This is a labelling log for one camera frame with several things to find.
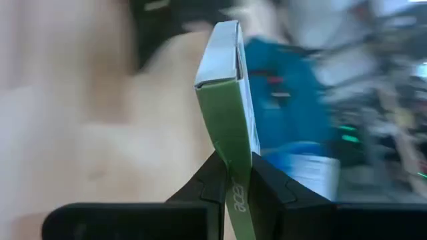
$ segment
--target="green light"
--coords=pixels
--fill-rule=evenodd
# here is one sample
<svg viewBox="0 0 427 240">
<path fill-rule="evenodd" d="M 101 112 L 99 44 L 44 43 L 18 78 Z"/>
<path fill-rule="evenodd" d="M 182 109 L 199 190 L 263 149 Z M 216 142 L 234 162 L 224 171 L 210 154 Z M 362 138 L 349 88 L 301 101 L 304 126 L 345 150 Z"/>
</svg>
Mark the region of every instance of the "green light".
<svg viewBox="0 0 427 240">
<path fill-rule="evenodd" d="M 349 127 L 349 126 L 340 126 L 340 129 L 349 130 L 349 131 L 355 131 L 355 130 L 357 130 L 356 128 Z"/>
<path fill-rule="evenodd" d="M 422 174 L 422 173 L 418 173 L 418 174 L 419 174 L 419 176 L 427 178 L 427 175 L 425 175 L 425 174 Z"/>
<path fill-rule="evenodd" d="M 349 136 L 349 135 L 343 135 L 342 139 L 345 140 L 345 141 L 351 141 L 353 143 L 359 143 L 359 139 L 357 137 L 352 137 L 352 136 Z"/>
</svg>

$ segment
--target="green box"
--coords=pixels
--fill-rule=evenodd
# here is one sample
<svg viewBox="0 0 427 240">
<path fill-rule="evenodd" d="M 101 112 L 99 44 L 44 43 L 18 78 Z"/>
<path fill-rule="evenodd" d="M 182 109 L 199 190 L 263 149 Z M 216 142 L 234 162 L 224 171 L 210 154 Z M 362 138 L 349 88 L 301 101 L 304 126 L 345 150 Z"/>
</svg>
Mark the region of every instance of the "green box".
<svg viewBox="0 0 427 240">
<path fill-rule="evenodd" d="M 260 154 L 242 30 L 218 23 L 195 77 L 195 91 L 209 136 L 228 166 L 226 202 L 238 239 L 255 239 L 248 205 L 252 152 Z"/>
</svg>

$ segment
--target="beige wall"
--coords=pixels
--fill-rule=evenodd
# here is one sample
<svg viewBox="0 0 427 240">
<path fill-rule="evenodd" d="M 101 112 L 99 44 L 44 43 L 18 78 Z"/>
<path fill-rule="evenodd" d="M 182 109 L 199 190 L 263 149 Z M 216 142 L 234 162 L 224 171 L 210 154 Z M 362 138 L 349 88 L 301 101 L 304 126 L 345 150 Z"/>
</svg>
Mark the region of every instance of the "beige wall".
<svg viewBox="0 0 427 240">
<path fill-rule="evenodd" d="M 175 37 L 148 73 L 128 77 L 121 1 L 0 3 L 15 1 L 24 24 L 0 14 L 0 239 L 38 239 L 66 203 L 177 191 L 213 150 L 192 89 L 209 33 Z"/>
</svg>

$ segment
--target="white label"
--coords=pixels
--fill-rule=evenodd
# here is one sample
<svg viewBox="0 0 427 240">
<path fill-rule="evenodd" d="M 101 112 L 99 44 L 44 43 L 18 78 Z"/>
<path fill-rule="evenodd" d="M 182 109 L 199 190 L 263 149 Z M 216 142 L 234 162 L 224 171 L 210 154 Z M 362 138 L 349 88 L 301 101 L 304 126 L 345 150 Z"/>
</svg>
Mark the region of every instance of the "white label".
<svg viewBox="0 0 427 240">
<path fill-rule="evenodd" d="M 289 170 L 292 179 L 333 201 L 338 186 L 339 162 L 329 157 L 292 155 Z"/>
</svg>

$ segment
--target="black plastic part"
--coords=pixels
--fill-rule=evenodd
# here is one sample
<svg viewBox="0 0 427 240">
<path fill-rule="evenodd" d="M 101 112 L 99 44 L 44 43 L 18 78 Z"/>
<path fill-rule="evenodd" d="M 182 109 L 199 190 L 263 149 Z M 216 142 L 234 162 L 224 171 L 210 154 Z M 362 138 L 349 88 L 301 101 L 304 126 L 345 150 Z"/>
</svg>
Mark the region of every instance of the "black plastic part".
<svg viewBox="0 0 427 240">
<path fill-rule="evenodd" d="M 222 240 L 227 169 L 213 153 L 166 203 L 74 203 L 54 210 L 43 240 Z"/>
<path fill-rule="evenodd" d="M 340 204 L 334 240 L 427 239 L 427 206 L 421 204 Z"/>
<path fill-rule="evenodd" d="M 208 239 L 222 240 L 224 238 L 227 179 L 226 164 L 216 152 L 213 152 L 188 183 L 167 202 L 203 202 L 211 213 Z"/>
<path fill-rule="evenodd" d="M 253 154 L 249 205 L 257 240 L 330 239 L 335 205 Z"/>
<path fill-rule="evenodd" d="M 42 239 L 206 239 L 208 214 L 195 203 L 75 203 L 46 218 Z"/>
</svg>

